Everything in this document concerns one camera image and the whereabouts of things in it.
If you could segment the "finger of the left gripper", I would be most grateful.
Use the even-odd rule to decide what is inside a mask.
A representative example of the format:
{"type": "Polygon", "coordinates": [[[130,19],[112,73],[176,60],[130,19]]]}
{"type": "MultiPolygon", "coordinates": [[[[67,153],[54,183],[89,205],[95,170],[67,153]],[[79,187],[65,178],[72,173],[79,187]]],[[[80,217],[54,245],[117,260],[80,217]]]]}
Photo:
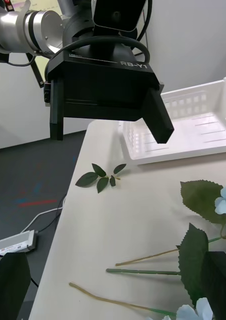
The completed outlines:
{"type": "Polygon", "coordinates": [[[50,91],[50,138],[62,141],[64,136],[64,80],[57,78],[51,81],[50,91]]]}
{"type": "Polygon", "coordinates": [[[149,88],[142,104],[142,118],[158,144],[166,144],[174,126],[159,91],[149,88]]]}

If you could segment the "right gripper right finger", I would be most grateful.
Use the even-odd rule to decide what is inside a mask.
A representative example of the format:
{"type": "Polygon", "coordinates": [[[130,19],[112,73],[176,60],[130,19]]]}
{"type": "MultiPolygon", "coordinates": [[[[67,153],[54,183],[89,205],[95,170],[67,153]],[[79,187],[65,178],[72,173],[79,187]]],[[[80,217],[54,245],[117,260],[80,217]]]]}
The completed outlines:
{"type": "Polygon", "coordinates": [[[226,320],[226,253],[208,251],[201,267],[201,287],[217,320],[226,320]]]}

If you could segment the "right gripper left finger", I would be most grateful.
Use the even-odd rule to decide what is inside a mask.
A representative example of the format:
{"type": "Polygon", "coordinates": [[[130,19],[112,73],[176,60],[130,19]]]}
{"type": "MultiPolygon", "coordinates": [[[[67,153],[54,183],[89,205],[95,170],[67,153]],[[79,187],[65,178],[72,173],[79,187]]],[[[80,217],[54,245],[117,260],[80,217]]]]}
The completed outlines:
{"type": "Polygon", "coordinates": [[[26,254],[5,254],[0,260],[0,320],[17,319],[30,284],[26,254]]]}

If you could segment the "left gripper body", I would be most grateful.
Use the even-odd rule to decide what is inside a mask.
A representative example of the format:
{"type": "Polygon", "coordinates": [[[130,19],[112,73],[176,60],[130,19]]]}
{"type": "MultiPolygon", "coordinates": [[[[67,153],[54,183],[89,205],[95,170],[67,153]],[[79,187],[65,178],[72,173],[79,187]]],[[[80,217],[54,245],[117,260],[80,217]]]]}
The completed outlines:
{"type": "Polygon", "coordinates": [[[49,61],[46,74],[50,91],[52,80],[63,79],[64,118],[135,121],[142,118],[148,89],[161,94],[150,65],[122,44],[111,56],[97,46],[63,51],[49,61]]]}

